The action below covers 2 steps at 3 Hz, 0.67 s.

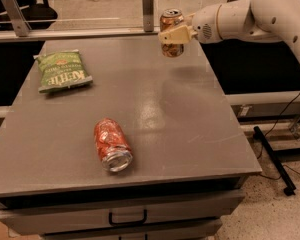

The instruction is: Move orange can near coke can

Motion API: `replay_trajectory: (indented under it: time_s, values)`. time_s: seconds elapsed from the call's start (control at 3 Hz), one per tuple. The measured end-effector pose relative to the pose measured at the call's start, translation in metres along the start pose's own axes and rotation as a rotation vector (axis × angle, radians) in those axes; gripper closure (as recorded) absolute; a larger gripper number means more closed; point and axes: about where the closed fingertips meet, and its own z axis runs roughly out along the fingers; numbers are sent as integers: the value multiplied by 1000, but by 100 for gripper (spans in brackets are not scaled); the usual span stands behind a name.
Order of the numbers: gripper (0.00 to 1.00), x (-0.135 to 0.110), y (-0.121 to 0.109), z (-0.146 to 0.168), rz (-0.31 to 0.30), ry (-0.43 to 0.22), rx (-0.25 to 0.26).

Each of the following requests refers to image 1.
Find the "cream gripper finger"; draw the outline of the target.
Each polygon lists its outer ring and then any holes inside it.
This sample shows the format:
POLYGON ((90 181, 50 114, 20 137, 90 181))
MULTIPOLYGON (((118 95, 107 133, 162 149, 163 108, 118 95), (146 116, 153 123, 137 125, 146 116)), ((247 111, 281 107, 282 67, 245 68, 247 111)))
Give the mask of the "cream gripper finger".
POLYGON ((162 31, 158 34, 158 38, 162 44, 186 44, 191 41, 188 39, 186 25, 162 31))

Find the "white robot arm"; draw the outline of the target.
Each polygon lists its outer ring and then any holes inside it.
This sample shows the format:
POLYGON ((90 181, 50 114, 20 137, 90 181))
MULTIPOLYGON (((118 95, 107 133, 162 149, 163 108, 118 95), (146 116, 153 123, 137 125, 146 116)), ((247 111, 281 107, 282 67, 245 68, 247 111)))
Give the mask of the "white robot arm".
POLYGON ((300 64, 300 0, 236 0, 206 6, 158 34, 163 44, 228 39, 284 42, 300 64))

